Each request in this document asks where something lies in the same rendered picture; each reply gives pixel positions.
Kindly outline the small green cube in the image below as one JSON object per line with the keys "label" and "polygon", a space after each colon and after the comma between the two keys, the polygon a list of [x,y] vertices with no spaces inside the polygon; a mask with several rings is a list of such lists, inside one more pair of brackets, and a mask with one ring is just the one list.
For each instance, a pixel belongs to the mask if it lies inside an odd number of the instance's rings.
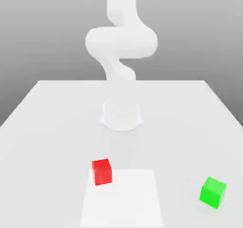
{"label": "small green cube", "polygon": [[218,209],[227,188],[227,184],[215,178],[208,177],[203,184],[199,200],[215,209]]}

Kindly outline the small red cube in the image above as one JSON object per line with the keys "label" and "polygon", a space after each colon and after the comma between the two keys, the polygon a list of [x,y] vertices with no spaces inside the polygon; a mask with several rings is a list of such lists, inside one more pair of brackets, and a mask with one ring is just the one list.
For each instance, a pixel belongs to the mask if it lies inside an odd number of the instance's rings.
{"label": "small red cube", "polygon": [[112,182],[112,167],[108,158],[92,161],[92,169],[96,186]]}

